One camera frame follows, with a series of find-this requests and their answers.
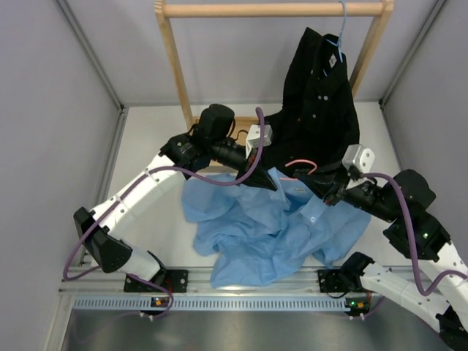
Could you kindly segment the pink wire hanger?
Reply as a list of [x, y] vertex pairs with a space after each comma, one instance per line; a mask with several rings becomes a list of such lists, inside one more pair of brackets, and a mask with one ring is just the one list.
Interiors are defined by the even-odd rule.
[[308, 176], [318, 169], [317, 163], [309, 159], [293, 159], [284, 164], [285, 167], [292, 167], [294, 165], [298, 166], [299, 170], [305, 170]]

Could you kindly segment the light blue shirt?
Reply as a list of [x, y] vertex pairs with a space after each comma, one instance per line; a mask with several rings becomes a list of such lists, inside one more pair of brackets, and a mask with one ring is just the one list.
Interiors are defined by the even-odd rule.
[[197, 230], [193, 247], [216, 254], [214, 267], [297, 272], [308, 257], [331, 267], [343, 259], [369, 226], [369, 214], [340, 202], [327, 206], [300, 181], [268, 172], [276, 191], [218, 186], [196, 178], [183, 187], [181, 205]]

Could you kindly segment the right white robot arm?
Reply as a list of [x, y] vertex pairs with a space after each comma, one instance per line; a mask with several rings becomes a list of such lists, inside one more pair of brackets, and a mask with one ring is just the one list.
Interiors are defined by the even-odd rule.
[[345, 202], [389, 223], [383, 234], [410, 260], [414, 280], [361, 252], [318, 273], [323, 293], [376, 293], [424, 321], [451, 350], [467, 349], [467, 263], [428, 207], [436, 195], [414, 170], [394, 177], [363, 167], [329, 165], [294, 172], [326, 205]]

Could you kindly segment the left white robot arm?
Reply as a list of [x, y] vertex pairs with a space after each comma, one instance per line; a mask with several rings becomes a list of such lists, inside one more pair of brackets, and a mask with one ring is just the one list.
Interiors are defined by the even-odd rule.
[[105, 273], [116, 271], [140, 281], [151, 292], [165, 285], [166, 267], [149, 251], [128, 244], [128, 228], [164, 193], [185, 180], [196, 178], [218, 186], [245, 186], [275, 191], [277, 185], [260, 164], [271, 129], [261, 108], [251, 131], [256, 146], [241, 146], [231, 138], [235, 114], [229, 107], [212, 104], [189, 131], [171, 137], [151, 163], [122, 190], [92, 209], [73, 215], [84, 248]]

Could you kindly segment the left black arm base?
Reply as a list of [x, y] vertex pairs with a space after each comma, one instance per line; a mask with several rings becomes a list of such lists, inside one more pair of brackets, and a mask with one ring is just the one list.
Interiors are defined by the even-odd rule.
[[[152, 284], [156, 284], [171, 293], [185, 293], [188, 285], [188, 270], [168, 269], [162, 270], [151, 279]], [[126, 293], [162, 293], [162, 290], [141, 282], [129, 275], [126, 275], [124, 281], [124, 292]]]

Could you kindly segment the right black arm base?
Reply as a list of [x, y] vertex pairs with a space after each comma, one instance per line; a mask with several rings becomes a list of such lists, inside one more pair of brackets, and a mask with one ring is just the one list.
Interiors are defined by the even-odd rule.
[[349, 290], [345, 285], [339, 269], [322, 269], [317, 271], [320, 292], [332, 298], [342, 298]]

